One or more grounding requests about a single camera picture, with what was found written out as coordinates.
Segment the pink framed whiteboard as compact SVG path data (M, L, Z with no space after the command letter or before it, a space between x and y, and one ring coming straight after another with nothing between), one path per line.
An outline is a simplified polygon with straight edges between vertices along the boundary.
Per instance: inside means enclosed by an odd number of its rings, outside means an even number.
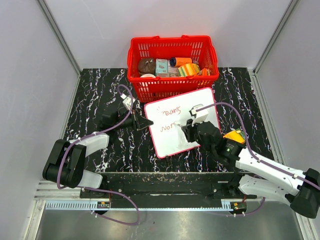
M184 126L187 120L194 119L190 114L192 107L199 104L206 107L214 102L213 90L205 87L147 103L144 112L153 121L149 130L157 157L163 159L198 147L197 142L187 142L181 127L174 122Z

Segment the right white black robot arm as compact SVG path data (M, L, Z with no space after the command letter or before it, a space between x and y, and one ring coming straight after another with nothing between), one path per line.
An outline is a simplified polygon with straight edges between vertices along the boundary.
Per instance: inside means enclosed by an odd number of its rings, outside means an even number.
M295 169L264 157L235 140L224 138L220 130L209 121L182 126L189 143L197 143L229 171L244 170L227 186L233 198L253 195L282 202L296 213L315 219L320 209L320 173L309 168ZM248 175L259 176L255 179Z

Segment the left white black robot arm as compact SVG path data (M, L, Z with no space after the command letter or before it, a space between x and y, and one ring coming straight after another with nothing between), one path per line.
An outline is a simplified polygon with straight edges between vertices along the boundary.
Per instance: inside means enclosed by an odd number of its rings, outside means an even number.
M109 190L108 185L103 182L101 174L85 170L86 158L107 148L116 131L126 128L140 131L153 124L152 120L143 117L135 110L127 110L123 114L119 111L103 114L98 131L84 139L58 139L54 143L42 171L42 177L47 181L58 183L61 188L91 188L96 197L103 198Z

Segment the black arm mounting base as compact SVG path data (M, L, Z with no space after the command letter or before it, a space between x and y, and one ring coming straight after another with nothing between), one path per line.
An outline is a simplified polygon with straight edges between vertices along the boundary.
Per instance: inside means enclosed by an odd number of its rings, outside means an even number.
M240 178L234 172L104 172L103 190L132 196L192 195L213 199L255 199L242 193Z

